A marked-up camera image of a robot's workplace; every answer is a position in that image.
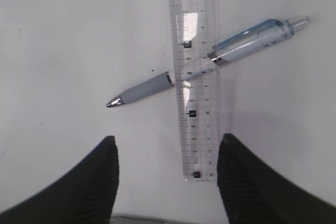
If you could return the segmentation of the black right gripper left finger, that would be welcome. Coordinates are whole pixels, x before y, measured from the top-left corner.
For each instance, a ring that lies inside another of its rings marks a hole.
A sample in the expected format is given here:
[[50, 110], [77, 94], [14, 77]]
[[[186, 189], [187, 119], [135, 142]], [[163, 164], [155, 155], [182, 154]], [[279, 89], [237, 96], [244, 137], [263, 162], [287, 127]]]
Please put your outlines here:
[[114, 136], [36, 195], [1, 213], [1, 223], [109, 223], [119, 186]]

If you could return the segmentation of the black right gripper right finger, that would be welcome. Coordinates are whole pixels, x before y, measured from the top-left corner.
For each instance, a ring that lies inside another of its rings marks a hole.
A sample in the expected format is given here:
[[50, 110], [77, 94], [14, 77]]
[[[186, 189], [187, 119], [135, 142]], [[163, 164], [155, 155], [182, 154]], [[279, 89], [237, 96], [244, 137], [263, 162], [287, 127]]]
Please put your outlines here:
[[335, 223], [335, 206], [287, 180], [229, 133], [219, 147], [217, 185], [229, 223]]

